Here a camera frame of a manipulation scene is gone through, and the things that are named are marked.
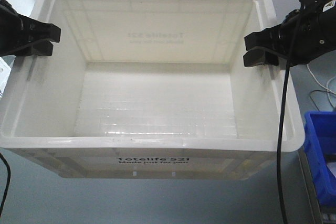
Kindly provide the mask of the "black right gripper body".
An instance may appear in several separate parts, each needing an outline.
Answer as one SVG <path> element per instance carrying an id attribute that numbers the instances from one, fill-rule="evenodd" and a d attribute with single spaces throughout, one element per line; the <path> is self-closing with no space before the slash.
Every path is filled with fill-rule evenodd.
<path id="1" fill-rule="evenodd" d="M 281 24 L 280 36 L 285 53 L 294 46 L 292 65 L 305 65 L 335 50 L 335 7 L 324 10 L 333 0 L 299 0 L 303 11 L 290 12 Z"/>

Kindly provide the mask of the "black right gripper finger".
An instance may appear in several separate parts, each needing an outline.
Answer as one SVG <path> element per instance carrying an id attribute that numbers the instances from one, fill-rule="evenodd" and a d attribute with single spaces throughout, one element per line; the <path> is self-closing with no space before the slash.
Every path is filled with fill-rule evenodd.
<path id="1" fill-rule="evenodd" d="M 244 67 L 256 67 L 261 65 L 279 65 L 282 54 L 265 48 L 247 49 L 243 55 Z"/>
<path id="2" fill-rule="evenodd" d="M 280 36 L 280 28 L 281 26 L 274 26 L 248 34 L 244 37 L 246 50 L 252 50 L 254 48 L 282 50 L 283 44 Z"/>

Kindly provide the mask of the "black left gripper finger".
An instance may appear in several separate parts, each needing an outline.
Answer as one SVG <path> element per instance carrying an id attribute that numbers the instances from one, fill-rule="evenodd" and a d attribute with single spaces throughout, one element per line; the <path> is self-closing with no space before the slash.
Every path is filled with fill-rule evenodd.
<path id="1" fill-rule="evenodd" d="M 49 41 L 38 42 L 14 53 L 15 56 L 51 56 L 53 44 Z"/>
<path id="2" fill-rule="evenodd" d="M 51 41 L 60 42 L 61 29 L 51 23 L 43 23 L 37 20 L 29 21 L 28 41 Z"/>

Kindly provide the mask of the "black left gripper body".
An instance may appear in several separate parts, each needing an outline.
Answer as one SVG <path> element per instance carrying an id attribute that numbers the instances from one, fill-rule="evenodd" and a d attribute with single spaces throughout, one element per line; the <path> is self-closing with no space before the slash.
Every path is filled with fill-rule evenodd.
<path id="1" fill-rule="evenodd" d="M 19 14 L 7 0 L 1 0 L 1 57 L 29 56 L 29 47 L 20 42 L 29 17 Z"/>

